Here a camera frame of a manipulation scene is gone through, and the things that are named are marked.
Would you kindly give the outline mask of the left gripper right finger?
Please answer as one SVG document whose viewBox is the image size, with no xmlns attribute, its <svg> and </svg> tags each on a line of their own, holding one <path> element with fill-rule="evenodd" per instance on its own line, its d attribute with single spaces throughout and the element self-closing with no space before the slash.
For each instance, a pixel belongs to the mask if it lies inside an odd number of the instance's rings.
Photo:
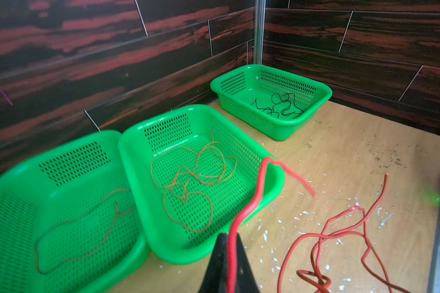
<svg viewBox="0 0 440 293">
<path fill-rule="evenodd" d="M 242 239 L 237 234 L 237 281 L 235 285 L 236 293 L 259 293 L 259 288 L 242 243 Z"/>
</svg>

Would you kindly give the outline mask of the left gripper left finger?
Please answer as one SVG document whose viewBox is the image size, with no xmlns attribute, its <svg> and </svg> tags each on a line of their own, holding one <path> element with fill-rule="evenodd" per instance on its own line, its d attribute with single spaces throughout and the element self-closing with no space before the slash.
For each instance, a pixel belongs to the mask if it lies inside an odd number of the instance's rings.
<svg viewBox="0 0 440 293">
<path fill-rule="evenodd" d="M 226 293 L 228 275 L 228 235 L 218 234 L 198 293 Z"/>
</svg>

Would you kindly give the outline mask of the middle green basket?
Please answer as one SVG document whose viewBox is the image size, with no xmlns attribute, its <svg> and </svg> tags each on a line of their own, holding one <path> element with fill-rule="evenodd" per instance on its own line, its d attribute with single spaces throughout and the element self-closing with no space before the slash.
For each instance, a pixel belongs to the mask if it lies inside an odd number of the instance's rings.
<svg viewBox="0 0 440 293">
<path fill-rule="evenodd" d="M 206 105 L 138 123 L 118 148 L 149 247 L 173 265 L 211 254 L 218 234 L 253 199 L 270 156 Z"/>
</svg>

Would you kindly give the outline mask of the green basket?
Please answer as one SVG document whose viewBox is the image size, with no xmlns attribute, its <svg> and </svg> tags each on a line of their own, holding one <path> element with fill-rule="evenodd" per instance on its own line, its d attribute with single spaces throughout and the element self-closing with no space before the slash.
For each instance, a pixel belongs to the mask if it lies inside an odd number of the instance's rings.
<svg viewBox="0 0 440 293">
<path fill-rule="evenodd" d="M 218 234 L 253 199 L 270 156 L 206 105 L 138 123 L 118 148 L 149 247 L 173 265 L 211 254 Z"/>
<path fill-rule="evenodd" d="M 0 176 L 0 293 L 103 293 L 144 265 L 121 136 L 94 133 Z"/>
<path fill-rule="evenodd" d="M 285 141 L 331 97 L 329 86 L 265 65 L 246 65 L 210 84 L 221 107 L 256 130 Z"/>
</svg>

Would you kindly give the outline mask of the left green basket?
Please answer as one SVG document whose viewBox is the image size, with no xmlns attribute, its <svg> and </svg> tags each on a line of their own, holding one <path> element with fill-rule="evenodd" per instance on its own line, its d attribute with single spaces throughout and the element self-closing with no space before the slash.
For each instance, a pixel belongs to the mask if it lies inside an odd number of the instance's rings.
<svg viewBox="0 0 440 293">
<path fill-rule="evenodd" d="M 121 136 L 94 133 L 0 176 L 0 293 L 103 293 L 144 265 Z"/>
</svg>

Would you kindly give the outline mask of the right green basket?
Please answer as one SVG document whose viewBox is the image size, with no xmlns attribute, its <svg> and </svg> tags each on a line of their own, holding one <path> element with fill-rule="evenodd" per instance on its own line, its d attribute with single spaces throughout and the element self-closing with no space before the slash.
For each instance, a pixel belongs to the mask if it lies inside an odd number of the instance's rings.
<svg viewBox="0 0 440 293">
<path fill-rule="evenodd" d="M 210 84 L 221 107 L 256 130 L 285 141 L 331 97 L 329 86 L 265 65 L 246 65 Z"/>
</svg>

